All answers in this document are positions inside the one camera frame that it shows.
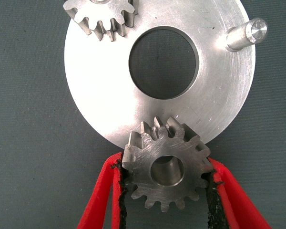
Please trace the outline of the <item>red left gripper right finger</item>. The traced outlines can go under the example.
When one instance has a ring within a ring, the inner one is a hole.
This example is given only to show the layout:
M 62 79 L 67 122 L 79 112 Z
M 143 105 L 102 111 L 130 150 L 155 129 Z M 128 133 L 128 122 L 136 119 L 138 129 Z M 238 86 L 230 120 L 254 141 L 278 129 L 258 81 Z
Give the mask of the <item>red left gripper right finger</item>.
M 222 163 L 209 158 L 213 171 L 207 174 L 208 228 L 269 229 L 235 177 Z

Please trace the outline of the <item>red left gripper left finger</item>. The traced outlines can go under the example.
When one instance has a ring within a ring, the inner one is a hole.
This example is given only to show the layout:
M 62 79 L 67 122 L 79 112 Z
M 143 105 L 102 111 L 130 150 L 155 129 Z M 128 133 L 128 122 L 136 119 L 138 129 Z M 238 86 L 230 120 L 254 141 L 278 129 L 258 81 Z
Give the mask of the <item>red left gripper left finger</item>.
M 103 164 L 90 200 L 77 226 L 79 229 L 101 229 L 110 193 L 112 193 L 112 228 L 126 228 L 124 202 L 127 189 L 122 168 L 123 153 L 110 156 Z

